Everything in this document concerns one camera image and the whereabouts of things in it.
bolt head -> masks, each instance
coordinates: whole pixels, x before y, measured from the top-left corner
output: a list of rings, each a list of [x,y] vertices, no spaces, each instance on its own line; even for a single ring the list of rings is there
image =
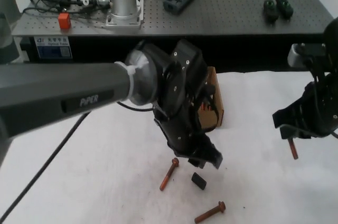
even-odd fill
[[[218,205],[219,205],[219,207],[220,207],[220,209],[221,209],[221,212],[224,212],[225,210],[226,210],[226,204],[224,204],[224,202],[222,201],[219,201],[218,202]]]
[[[180,163],[180,161],[177,158],[173,158],[171,162],[175,165],[175,167],[178,167]]]

white cloth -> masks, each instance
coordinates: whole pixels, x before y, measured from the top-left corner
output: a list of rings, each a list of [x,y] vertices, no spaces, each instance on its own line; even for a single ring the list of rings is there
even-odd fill
[[[338,140],[298,139],[294,161],[272,114],[298,99],[308,72],[223,73],[221,128],[209,133],[223,154],[219,170],[180,158],[159,190],[174,154],[153,122],[116,104],[93,111],[6,223],[193,223],[224,201],[225,214],[205,223],[336,224]],[[14,140],[0,167],[0,213],[75,123],[72,118]],[[207,185],[191,182],[193,172]]]

piper robot arm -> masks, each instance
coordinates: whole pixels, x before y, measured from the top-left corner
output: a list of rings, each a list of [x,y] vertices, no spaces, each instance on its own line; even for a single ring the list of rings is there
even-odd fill
[[[289,54],[294,64],[304,64],[314,81],[303,95],[288,107],[273,114],[282,139],[290,143],[298,158],[293,138],[326,137],[338,128],[338,18],[324,31],[323,44],[294,44]]]
[[[202,130],[197,112],[208,95],[206,77],[201,51],[186,41],[171,56],[141,43],[125,64],[0,66],[0,139],[130,99],[136,105],[153,104],[155,122],[176,156],[218,169],[222,155]]]

small black block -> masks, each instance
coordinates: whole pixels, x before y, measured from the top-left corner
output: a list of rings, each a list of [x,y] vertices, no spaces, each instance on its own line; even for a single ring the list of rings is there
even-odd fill
[[[294,9],[291,7],[288,0],[276,0],[277,8],[285,19],[290,19],[294,14]]]
[[[192,175],[191,181],[194,182],[201,190],[204,190],[206,186],[206,181],[201,178],[196,172]]]
[[[263,9],[265,18],[268,22],[274,23],[279,18],[277,7],[273,0],[265,0]]]

cardboard box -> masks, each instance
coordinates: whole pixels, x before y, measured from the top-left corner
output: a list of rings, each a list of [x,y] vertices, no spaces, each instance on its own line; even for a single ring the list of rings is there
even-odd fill
[[[207,105],[202,105],[198,112],[200,116],[200,123],[203,129],[215,126],[216,123],[217,127],[220,127],[222,125],[224,115],[224,107],[215,67],[208,67],[208,77],[206,81],[208,84],[214,85],[216,88],[215,94],[212,96],[212,98],[219,113],[219,121],[217,123],[217,116],[214,111],[209,110],[210,108]]]

